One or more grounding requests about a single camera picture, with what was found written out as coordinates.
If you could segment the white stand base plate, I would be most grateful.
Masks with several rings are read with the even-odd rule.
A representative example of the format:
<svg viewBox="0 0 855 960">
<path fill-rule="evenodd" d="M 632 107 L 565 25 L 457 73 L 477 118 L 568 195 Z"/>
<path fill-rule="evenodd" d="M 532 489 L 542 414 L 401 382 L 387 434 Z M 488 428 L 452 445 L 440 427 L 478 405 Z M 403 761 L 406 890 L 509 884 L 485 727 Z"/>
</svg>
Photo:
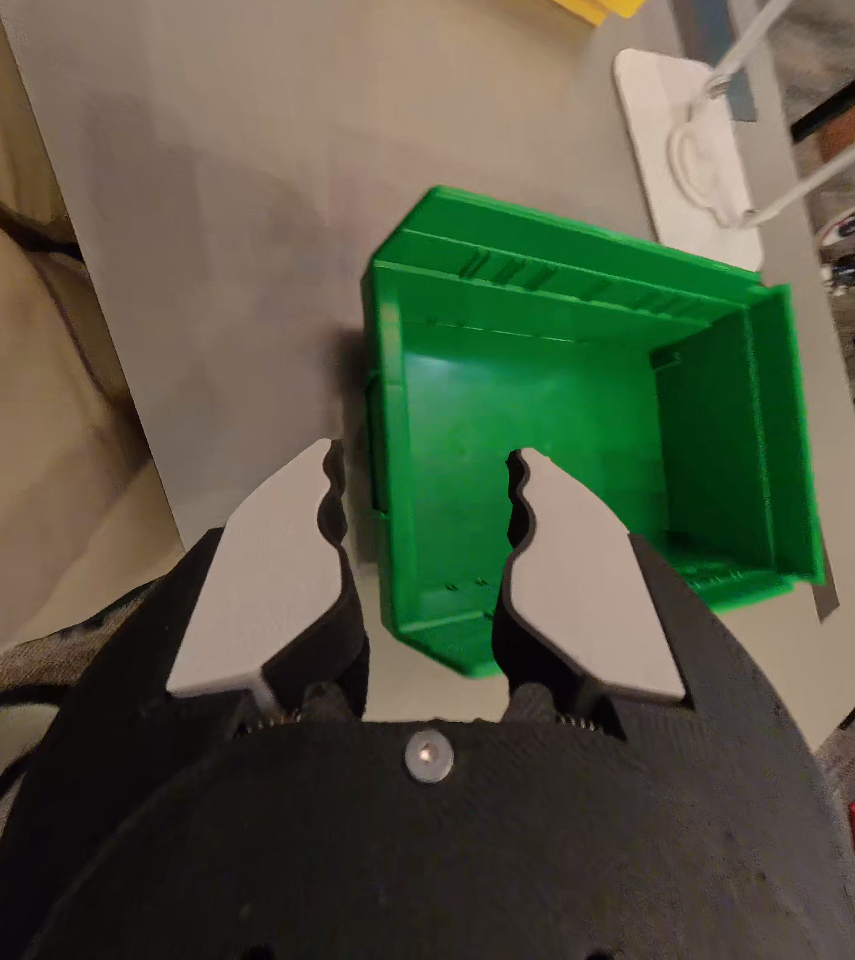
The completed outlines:
<svg viewBox="0 0 855 960">
<path fill-rule="evenodd" d="M 613 63 L 640 181 L 662 246 L 757 273 L 764 250 L 725 93 L 713 69 L 678 56 L 625 49 Z"/>
</svg>

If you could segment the yellow plastic box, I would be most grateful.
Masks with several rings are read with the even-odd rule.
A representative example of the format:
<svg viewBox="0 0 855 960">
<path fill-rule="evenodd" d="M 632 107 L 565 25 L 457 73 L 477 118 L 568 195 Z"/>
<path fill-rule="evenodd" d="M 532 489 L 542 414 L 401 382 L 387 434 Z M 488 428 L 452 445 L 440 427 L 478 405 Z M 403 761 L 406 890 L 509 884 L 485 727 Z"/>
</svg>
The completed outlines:
<svg viewBox="0 0 855 960">
<path fill-rule="evenodd" d="M 647 1 L 556 0 L 552 3 L 591 27 L 599 27 L 608 18 L 614 17 L 621 20 L 634 18 Z"/>
</svg>

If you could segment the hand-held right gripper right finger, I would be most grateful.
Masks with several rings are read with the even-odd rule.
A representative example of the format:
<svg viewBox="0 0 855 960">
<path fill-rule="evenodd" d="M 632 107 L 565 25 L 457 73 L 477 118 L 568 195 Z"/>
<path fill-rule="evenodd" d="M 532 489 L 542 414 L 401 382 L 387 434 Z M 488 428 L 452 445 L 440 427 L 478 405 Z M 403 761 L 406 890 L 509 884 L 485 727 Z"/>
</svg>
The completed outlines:
<svg viewBox="0 0 855 960">
<path fill-rule="evenodd" d="M 538 685 L 559 714 L 612 696 L 677 707 L 688 691 L 626 525 L 532 447 L 507 461 L 511 517 L 493 615 L 511 696 Z"/>
</svg>

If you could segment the green plastic box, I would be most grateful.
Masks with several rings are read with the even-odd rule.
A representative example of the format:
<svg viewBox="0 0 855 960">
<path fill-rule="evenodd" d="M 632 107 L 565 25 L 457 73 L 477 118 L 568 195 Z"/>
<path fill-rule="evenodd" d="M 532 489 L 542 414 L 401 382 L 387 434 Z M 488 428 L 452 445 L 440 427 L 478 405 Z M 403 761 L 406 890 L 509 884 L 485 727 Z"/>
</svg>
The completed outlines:
<svg viewBox="0 0 855 960">
<path fill-rule="evenodd" d="M 361 282 L 382 623 L 499 672 L 506 462 L 533 448 L 726 613 L 822 586 L 793 292 L 446 186 Z"/>
</svg>

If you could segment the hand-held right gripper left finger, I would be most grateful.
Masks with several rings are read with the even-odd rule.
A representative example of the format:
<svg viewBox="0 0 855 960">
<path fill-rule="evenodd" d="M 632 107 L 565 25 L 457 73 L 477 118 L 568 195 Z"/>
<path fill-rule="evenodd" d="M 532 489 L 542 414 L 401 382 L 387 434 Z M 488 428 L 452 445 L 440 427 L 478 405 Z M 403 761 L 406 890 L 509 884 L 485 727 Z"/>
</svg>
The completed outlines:
<svg viewBox="0 0 855 960">
<path fill-rule="evenodd" d="M 344 546 L 343 450 L 317 440 L 219 530 L 166 681 L 172 697 L 242 691 L 262 716 L 290 716 L 333 685 L 349 715 L 364 715 L 370 641 Z"/>
</svg>

